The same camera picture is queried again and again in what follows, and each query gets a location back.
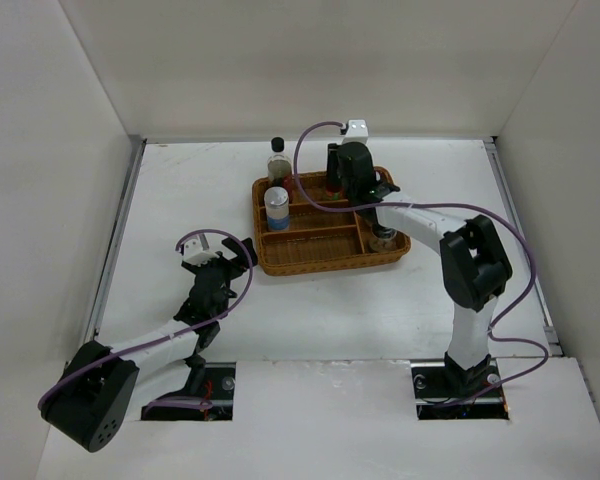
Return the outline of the dark sauce bottle black cap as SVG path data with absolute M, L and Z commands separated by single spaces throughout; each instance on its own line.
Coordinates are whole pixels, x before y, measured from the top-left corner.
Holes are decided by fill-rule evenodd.
M 270 142 L 272 154 L 267 161 L 267 174 L 270 187 L 283 188 L 293 199 L 293 172 L 290 158 L 285 153 L 285 141 L 281 137 L 274 137 Z

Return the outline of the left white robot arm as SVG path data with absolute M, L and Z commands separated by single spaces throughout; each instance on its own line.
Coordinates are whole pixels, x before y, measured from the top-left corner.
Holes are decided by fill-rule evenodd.
M 209 247 L 209 230 L 195 230 L 175 246 L 193 285 L 177 313 L 157 329 L 113 345 L 83 344 L 60 379 L 38 401 L 41 418 L 90 453 L 117 434 L 130 407 L 206 410 L 193 400 L 204 387 L 201 357 L 220 323 L 244 299 L 231 284 L 253 278 L 258 256 L 251 238 L 220 231 L 222 250 Z

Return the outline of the silver lid spice jar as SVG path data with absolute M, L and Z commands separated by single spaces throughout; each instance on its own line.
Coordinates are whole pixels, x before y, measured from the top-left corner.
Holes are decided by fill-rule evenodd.
M 270 187 L 264 194 L 267 225 L 270 231 L 286 231 L 290 226 L 289 196 L 283 187 Z

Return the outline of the black cap spice bottle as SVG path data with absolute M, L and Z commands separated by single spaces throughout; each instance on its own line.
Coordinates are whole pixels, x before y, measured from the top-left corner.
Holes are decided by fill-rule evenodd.
M 369 249 L 374 253 L 387 253 L 397 249 L 397 232 L 394 229 L 374 224 L 368 241 Z

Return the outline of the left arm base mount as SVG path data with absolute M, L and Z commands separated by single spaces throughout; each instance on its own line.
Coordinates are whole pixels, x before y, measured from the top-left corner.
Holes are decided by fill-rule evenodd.
M 181 388 L 154 397 L 140 410 L 142 421 L 213 422 L 233 419 L 236 363 L 207 363 L 195 357 Z

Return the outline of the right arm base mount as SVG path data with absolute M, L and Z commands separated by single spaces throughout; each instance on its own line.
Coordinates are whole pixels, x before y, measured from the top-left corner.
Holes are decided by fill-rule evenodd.
M 462 370 L 447 356 L 411 363 L 419 420 L 508 420 L 509 413 L 497 363 L 490 356 Z

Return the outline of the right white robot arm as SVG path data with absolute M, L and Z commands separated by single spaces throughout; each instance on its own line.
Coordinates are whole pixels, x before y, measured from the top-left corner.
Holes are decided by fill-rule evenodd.
M 443 284 L 454 303 L 444 384 L 454 397 L 477 392 L 490 362 L 489 324 L 513 273 L 492 221 L 484 215 L 464 220 L 411 207 L 399 187 L 376 173 L 369 149 L 360 142 L 330 144 L 327 173 L 337 175 L 352 207 L 366 207 L 357 214 L 377 240 L 387 242 L 400 232 L 440 256 Z

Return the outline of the red sauce bottle yellow cap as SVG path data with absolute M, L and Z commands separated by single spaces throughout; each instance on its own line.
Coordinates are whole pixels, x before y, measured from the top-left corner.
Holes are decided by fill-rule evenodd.
M 328 201 L 341 200 L 344 197 L 342 186 L 333 183 L 327 183 L 324 189 L 324 197 Z

